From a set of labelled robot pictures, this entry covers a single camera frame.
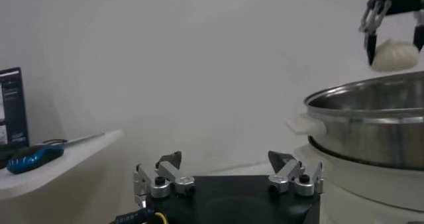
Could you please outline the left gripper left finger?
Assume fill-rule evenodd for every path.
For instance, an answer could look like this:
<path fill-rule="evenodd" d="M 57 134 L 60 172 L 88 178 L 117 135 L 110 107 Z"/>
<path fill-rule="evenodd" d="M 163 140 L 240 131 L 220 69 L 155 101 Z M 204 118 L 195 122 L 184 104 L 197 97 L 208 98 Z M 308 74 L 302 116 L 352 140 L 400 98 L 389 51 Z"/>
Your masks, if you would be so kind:
<path fill-rule="evenodd" d="M 178 196 L 192 196 L 196 191 L 195 178 L 180 170 L 181 162 L 182 152 L 176 151 L 161 156 L 153 166 L 137 164 L 132 174 L 134 198 L 164 199 L 172 191 Z"/>

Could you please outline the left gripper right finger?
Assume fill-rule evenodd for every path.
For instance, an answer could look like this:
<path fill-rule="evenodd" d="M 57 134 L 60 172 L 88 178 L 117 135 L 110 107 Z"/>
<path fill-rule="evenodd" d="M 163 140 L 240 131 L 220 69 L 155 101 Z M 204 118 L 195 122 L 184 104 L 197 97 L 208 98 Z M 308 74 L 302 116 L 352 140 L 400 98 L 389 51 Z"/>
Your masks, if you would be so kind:
<path fill-rule="evenodd" d="M 312 197 L 323 193 L 323 165 L 304 164 L 291 154 L 269 151 L 268 159 L 274 173 L 268 176 L 269 192 L 281 195 L 293 190 L 297 196 Z"/>

